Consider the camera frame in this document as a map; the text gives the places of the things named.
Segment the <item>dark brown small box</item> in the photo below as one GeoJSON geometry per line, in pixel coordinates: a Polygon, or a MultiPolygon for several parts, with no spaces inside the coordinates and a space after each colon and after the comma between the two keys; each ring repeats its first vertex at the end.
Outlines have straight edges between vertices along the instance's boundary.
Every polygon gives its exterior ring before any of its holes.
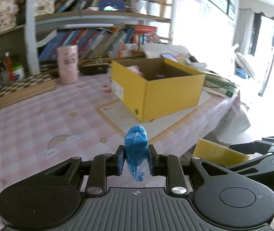
{"type": "Polygon", "coordinates": [[[87,64],[79,67],[80,73],[84,76],[94,76],[98,74],[107,74],[108,73],[109,64],[101,63],[101,64],[87,64]]]}

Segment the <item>pink cylindrical container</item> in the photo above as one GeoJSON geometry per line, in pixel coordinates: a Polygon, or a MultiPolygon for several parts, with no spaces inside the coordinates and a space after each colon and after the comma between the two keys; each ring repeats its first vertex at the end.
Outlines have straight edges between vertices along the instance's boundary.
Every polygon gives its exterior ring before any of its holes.
{"type": "Polygon", "coordinates": [[[68,45],[57,48],[58,71],[63,85],[74,84],[78,81],[78,46],[68,45]]]}

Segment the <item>blue rectangular tin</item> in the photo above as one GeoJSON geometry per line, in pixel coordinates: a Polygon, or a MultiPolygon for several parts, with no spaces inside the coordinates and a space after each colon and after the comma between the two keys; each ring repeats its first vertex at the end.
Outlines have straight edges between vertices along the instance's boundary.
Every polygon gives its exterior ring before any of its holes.
{"type": "Polygon", "coordinates": [[[125,11],[125,1],[118,0],[100,0],[99,1],[100,11],[125,11]]]}

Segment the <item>red white marker pen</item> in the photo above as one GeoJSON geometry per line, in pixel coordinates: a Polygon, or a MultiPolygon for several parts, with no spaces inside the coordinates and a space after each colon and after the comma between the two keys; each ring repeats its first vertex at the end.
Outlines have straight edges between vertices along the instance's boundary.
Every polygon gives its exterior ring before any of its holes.
{"type": "Polygon", "coordinates": [[[11,61],[9,52],[5,53],[5,62],[6,62],[6,67],[7,67],[7,71],[8,71],[9,80],[13,81],[14,80],[14,74],[13,74],[13,71],[12,71],[12,61],[11,61]]]}

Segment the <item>white bookshelf frame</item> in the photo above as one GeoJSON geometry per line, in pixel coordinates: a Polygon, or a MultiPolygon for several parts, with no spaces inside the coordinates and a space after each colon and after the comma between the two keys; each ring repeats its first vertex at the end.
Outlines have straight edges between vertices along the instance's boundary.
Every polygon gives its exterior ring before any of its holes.
{"type": "Polygon", "coordinates": [[[166,40],[172,43],[174,32],[174,20],[177,0],[172,0],[171,18],[160,18],[151,15],[138,13],[117,12],[117,11],[91,11],[65,12],[35,16],[36,0],[26,0],[25,11],[25,45],[29,73],[31,75],[40,73],[40,65],[37,52],[37,33],[46,33],[66,24],[78,23],[125,23],[125,24],[148,24],[149,22],[169,23],[169,32],[166,40]]]}

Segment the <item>black smartphone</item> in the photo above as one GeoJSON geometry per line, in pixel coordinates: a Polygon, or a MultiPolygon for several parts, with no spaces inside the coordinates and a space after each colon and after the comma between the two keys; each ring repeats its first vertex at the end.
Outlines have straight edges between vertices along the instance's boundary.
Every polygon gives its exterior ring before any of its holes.
{"type": "Polygon", "coordinates": [[[170,53],[163,53],[160,56],[165,58],[165,59],[169,59],[169,60],[172,60],[174,62],[178,62],[178,60],[170,53]]]}

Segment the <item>white pen holder cup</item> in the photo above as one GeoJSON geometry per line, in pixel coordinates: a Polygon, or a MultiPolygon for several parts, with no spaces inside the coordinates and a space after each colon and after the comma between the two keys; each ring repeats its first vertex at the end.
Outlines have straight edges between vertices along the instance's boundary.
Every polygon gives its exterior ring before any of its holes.
{"type": "Polygon", "coordinates": [[[160,17],[160,4],[155,2],[148,2],[147,14],[155,17],[160,17]]]}

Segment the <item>yellow tape roll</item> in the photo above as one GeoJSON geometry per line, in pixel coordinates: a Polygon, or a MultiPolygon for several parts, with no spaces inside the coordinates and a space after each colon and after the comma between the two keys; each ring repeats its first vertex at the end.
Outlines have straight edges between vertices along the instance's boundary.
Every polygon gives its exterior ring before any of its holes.
{"type": "Polygon", "coordinates": [[[193,156],[224,166],[236,165],[250,159],[246,154],[231,150],[225,146],[205,139],[198,140],[193,156]]]}

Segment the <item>yellow cardboard box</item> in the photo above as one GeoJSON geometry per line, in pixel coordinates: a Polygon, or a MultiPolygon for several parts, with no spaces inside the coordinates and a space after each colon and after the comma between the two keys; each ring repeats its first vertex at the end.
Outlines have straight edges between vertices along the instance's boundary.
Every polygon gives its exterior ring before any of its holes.
{"type": "Polygon", "coordinates": [[[112,62],[112,90],[139,119],[197,105],[204,80],[205,73],[163,57],[112,62]],[[133,65],[142,77],[127,68],[133,65]]]}

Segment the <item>pink checkered tablecloth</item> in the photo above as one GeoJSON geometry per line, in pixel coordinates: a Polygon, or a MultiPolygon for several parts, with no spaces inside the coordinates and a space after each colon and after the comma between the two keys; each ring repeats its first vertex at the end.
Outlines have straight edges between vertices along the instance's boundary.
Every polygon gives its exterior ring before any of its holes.
{"type": "Polygon", "coordinates": [[[0,192],[71,157],[114,153],[123,134],[102,117],[105,105],[116,100],[110,87],[108,74],[82,76],[1,109],[0,192]]]}

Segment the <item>white green-lid jar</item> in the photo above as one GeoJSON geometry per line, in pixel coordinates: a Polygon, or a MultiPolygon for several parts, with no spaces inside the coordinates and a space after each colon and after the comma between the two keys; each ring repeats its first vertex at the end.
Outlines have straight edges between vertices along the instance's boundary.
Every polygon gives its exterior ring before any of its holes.
{"type": "Polygon", "coordinates": [[[13,72],[14,80],[24,80],[25,79],[25,71],[24,71],[24,66],[22,64],[13,66],[12,72],[13,72]]]}

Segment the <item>white quilted pearl handbag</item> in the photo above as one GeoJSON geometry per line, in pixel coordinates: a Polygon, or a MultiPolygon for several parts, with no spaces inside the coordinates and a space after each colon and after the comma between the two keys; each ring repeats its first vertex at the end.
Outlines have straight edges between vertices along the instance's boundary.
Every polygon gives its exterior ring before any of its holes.
{"type": "Polygon", "coordinates": [[[53,14],[54,0],[35,0],[35,16],[53,14]]]}

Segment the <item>wooden chess board box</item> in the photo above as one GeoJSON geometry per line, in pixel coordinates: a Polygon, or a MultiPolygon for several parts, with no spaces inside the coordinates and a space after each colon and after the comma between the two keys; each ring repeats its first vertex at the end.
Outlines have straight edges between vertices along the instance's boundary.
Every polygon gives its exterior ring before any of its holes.
{"type": "Polygon", "coordinates": [[[55,79],[49,74],[37,74],[24,80],[17,80],[0,89],[0,109],[54,89],[55,79]]]}

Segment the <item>blue plastic bag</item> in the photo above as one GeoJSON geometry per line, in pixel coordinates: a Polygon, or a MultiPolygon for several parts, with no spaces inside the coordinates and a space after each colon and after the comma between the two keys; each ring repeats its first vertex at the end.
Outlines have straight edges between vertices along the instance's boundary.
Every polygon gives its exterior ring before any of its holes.
{"type": "Polygon", "coordinates": [[[145,128],[135,125],[124,137],[125,160],[130,174],[136,182],[142,182],[145,172],[142,164],[148,158],[148,137],[145,128]]]}

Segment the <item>orange white small box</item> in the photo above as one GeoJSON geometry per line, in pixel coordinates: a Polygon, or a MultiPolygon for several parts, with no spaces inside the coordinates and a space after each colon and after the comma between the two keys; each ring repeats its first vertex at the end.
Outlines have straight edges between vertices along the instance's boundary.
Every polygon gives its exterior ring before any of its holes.
{"type": "Polygon", "coordinates": [[[138,45],[136,43],[119,43],[114,44],[114,51],[138,51],[138,45]]]}

